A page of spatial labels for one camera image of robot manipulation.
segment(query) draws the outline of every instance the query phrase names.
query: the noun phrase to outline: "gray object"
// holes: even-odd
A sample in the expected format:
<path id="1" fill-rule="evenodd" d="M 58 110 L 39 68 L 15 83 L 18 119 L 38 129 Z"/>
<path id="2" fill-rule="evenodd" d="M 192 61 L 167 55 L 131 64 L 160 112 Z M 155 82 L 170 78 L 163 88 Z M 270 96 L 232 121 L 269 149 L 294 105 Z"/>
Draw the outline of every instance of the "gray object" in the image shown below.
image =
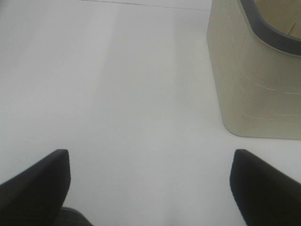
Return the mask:
<path id="1" fill-rule="evenodd" d="M 301 139 L 300 7 L 299 0 L 213 0 L 207 42 L 230 132 Z"/>

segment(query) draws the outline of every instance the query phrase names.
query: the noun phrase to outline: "white floor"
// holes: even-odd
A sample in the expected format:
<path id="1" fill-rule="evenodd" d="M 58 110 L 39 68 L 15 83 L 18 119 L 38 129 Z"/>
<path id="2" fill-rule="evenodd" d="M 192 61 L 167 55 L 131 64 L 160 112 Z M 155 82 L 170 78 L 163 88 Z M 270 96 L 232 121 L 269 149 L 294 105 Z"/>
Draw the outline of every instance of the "white floor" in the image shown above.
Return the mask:
<path id="1" fill-rule="evenodd" d="M 65 205 L 95 226 L 245 225 L 234 150 L 301 181 L 300 141 L 224 128 L 209 0 L 130 2 L 0 1 L 0 182 L 67 148 Z"/>

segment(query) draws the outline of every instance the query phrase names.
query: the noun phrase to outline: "beige bin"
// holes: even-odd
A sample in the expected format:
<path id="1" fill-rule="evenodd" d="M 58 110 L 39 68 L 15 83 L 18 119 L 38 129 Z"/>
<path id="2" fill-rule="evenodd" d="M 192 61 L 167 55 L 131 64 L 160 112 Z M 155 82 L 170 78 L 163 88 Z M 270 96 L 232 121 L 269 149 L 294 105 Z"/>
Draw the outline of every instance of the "beige bin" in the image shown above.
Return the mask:
<path id="1" fill-rule="evenodd" d="M 301 0 L 213 0 L 207 42 L 222 121 L 301 139 Z"/>

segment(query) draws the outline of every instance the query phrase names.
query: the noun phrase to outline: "dark rim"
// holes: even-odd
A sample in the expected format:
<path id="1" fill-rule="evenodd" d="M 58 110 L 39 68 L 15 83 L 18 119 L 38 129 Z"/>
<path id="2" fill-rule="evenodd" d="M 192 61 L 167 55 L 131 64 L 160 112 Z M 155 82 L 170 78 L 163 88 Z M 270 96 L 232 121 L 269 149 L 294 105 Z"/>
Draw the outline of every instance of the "dark rim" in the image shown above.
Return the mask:
<path id="1" fill-rule="evenodd" d="M 240 2 L 251 29 L 258 38 L 278 50 L 301 56 L 301 39 L 285 34 L 268 24 L 262 18 L 254 0 L 240 0 Z"/>

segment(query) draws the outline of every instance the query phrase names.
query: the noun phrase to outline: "floor seam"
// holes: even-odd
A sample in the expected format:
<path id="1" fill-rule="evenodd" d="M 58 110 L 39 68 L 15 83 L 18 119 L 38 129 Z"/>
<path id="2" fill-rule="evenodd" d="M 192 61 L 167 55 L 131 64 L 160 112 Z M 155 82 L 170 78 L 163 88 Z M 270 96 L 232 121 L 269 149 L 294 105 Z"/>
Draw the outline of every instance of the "floor seam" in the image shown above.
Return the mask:
<path id="1" fill-rule="evenodd" d="M 145 6 L 145 7 L 185 9 L 185 10 L 195 10 L 195 11 L 210 11 L 209 9 L 158 6 L 158 5 L 147 5 L 147 4 L 139 4 L 139 3 L 132 3 L 132 2 L 118 2 L 118 1 L 105 1 L 105 0 L 81 0 L 81 1 L 93 1 L 93 2 L 101 2 L 101 3 L 113 3 L 113 4 L 132 5 L 132 6 Z"/>

